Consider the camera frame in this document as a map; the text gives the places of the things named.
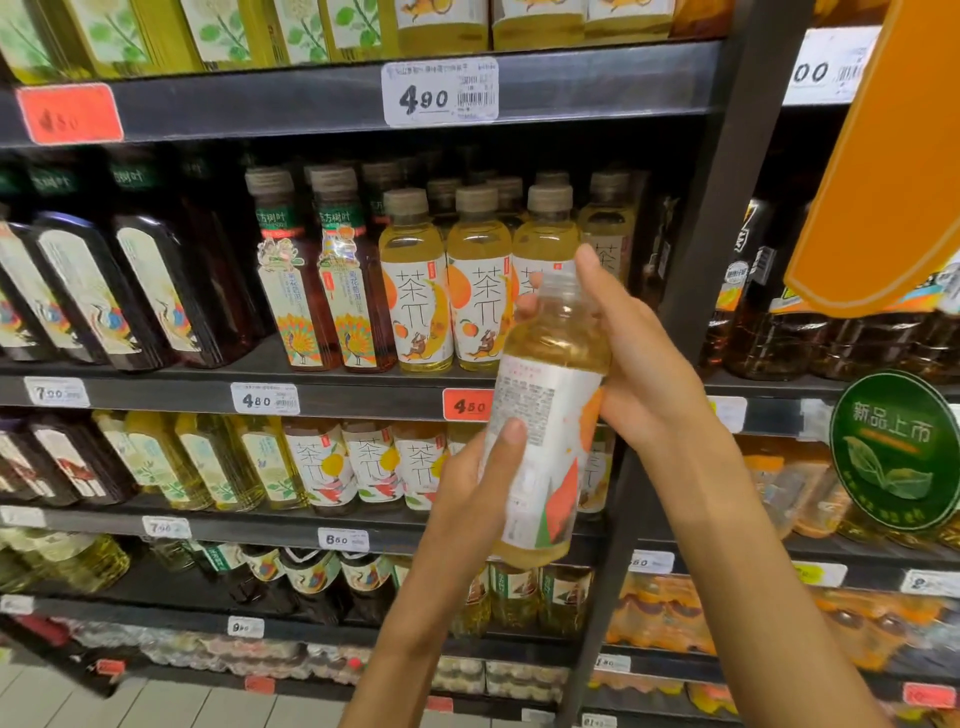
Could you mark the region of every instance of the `dark brown bottle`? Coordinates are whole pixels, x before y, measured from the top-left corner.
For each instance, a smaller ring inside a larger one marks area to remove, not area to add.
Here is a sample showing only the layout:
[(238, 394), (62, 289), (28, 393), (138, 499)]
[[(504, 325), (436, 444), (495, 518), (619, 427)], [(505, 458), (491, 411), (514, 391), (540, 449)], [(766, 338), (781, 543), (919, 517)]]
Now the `dark brown bottle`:
[(341, 553), (340, 565), (357, 617), (368, 624), (382, 624), (396, 596), (390, 557), (376, 553)]
[(34, 415), (30, 429), (85, 501), (110, 505), (135, 495), (127, 466), (85, 412)]

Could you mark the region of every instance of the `茶π bottle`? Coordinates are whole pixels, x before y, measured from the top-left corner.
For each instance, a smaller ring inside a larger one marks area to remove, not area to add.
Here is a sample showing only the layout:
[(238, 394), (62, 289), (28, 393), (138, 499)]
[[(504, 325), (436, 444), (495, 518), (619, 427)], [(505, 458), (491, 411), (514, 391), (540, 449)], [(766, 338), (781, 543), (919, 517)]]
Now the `茶π bottle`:
[(380, 235), (380, 260), (400, 368), (443, 372), (453, 363), (444, 242), (422, 189), (394, 189), (383, 199), (391, 222)]
[(536, 315), (507, 337), (484, 443), (486, 464), (509, 418), (527, 425), (523, 465), (493, 545), (512, 566), (543, 566), (569, 550), (610, 361), (610, 343), (576, 276), (545, 273)]
[(460, 219), (446, 239), (446, 275), (453, 309), (453, 340), (460, 366), (495, 370), (513, 322), (510, 230), (497, 219), (497, 189), (457, 190)]

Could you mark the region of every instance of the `price number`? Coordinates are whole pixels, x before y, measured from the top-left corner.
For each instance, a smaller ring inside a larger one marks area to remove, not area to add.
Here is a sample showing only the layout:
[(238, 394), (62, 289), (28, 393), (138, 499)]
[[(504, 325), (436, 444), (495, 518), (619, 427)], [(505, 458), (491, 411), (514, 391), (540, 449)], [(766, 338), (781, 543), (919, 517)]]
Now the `price number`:
[(367, 531), (352, 528), (318, 528), (317, 537), (321, 548), (327, 550), (348, 553), (370, 552), (370, 534)]
[(260, 617), (230, 617), (227, 620), (227, 634), (231, 637), (262, 640), (265, 626)]

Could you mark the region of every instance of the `red price tag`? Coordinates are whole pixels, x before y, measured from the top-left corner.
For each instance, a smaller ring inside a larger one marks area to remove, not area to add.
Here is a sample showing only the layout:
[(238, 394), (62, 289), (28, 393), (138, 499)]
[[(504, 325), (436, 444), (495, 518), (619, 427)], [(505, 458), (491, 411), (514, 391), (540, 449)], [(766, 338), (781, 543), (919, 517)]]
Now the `red price tag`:
[(444, 419), (484, 423), (490, 419), (493, 389), (444, 389)]
[(16, 99), (35, 144), (123, 141), (123, 125), (107, 84), (18, 88)]
[(276, 680), (263, 675), (247, 675), (243, 681), (243, 688), (249, 692), (262, 692), (264, 695), (273, 695), (276, 692)]
[(957, 690), (947, 685), (904, 683), (903, 702), (919, 708), (954, 708)]

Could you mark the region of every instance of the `bottle label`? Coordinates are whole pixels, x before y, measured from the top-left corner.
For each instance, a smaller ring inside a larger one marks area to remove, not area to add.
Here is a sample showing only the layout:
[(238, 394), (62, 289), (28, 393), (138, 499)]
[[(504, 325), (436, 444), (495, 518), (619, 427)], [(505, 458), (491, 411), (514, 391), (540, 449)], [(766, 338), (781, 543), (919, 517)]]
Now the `bottle label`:
[(70, 438), (54, 429), (37, 429), (34, 430), (34, 435), (43, 448), (53, 456), (57, 467), (70, 479), (81, 496), (102, 497), (107, 494), (104, 486), (97, 480), (96, 474), (73, 447)]
[(400, 361), (427, 364), (452, 357), (446, 258), (381, 265)]
[(525, 293), (533, 293), (530, 277), (543, 271), (574, 271), (573, 260), (534, 260), (529, 257), (510, 256), (514, 287), (514, 300)]
[(247, 432), (242, 439), (270, 500), (296, 500), (297, 485), (287, 472), (287, 464), (283, 460), (283, 452), (276, 437)]
[(143, 286), (143, 292), (147, 294), (150, 307), (170, 346), (178, 352), (198, 352), (197, 336), (183, 310), (177, 286), (170, 278), (156, 241), (137, 228), (121, 228), (117, 231), (117, 240)]
[(375, 368), (373, 326), (367, 307), (363, 271), (357, 260), (355, 238), (367, 231), (357, 205), (318, 209), (324, 231), (324, 252), (317, 267), (340, 339), (344, 363)]
[(527, 424), (523, 462), (507, 497), (505, 543), (549, 548), (569, 538), (600, 413), (601, 380), (595, 372), (517, 356), (500, 361), (481, 462), (508, 418)]
[(389, 427), (373, 432), (347, 432), (344, 440), (350, 463), (357, 476), (360, 499), (367, 503), (386, 503), (400, 497), (396, 466), (400, 453)]
[(200, 473), (200, 477), (213, 499), (218, 503), (232, 504), (239, 502), (236, 491), (230, 485), (227, 474), (224, 473), (209, 438), (186, 433), (180, 436), (180, 441), (193, 464), (197, 467), (197, 472)]
[(487, 28), (485, 0), (394, 0), (396, 25), (418, 28), (424, 25), (469, 23)]
[(37, 243), (107, 353), (143, 351), (86, 241), (72, 232), (48, 230)]
[(167, 500), (183, 503), (190, 499), (180, 479), (174, 472), (173, 466), (167, 459), (160, 442), (156, 437), (144, 435), (141, 432), (131, 432), (128, 437), (133, 448), (143, 457), (143, 476), (152, 482), (141, 482), (141, 485), (157, 486)]
[(524, 599), (537, 591), (537, 570), (507, 573), (492, 566), (493, 590), (503, 599)]
[(54, 489), (34, 470), (34, 466), (24, 457), (16, 443), (5, 434), (0, 434), (0, 456), (3, 456), (4, 460), (13, 468), (13, 471), (19, 475), (20, 479), (29, 485), (38, 496), (54, 496)]
[(396, 451), (400, 453), (396, 474), (403, 482), (407, 506), (415, 511), (429, 511), (437, 496), (444, 461), (449, 457), (446, 436), (410, 440), (397, 437)]
[(290, 62), (329, 63), (320, 6), (314, 0), (281, 0), (275, 5)]
[(286, 435), (312, 505), (344, 505), (357, 495), (356, 477), (339, 425), (321, 435)]
[[(312, 558), (316, 553), (314, 551), (308, 558)], [(312, 567), (298, 569), (284, 566), (283, 570), (294, 589), (301, 594), (314, 595), (322, 592), (337, 578), (337, 574), (340, 573), (340, 559), (337, 558), (336, 553), (328, 551), (324, 558)]]
[(34, 265), (27, 249), (6, 223), (0, 222), (0, 265), (23, 296), (58, 349), (79, 349), (80, 340), (60, 309), (53, 291)]
[(303, 277), (298, 270), (304, 260), (294, 247), (294, 241), (288, 237), (267, 237), (257, 244), (256, 256), (260, 263), (260, 282), (270, 301), (290, 366), (322, 367), (324, 358), (313, 328)]
[(130, 0), (69, 2), (94, 59), (103, 63), (150, 62)]
[(237, 0), (180, 0), (180, 4), (204, 62), (252, 60)]
[(462, 361), (495, 361), (513, 321), (510, 256), (447, 260), (457, 356)]
[(372, 592), (380, 587), (394, 572), (394, 565), (386, 555), (377, 556), (375, 561), (362, 567), (342, 562), (347, 583), (355, 592)]

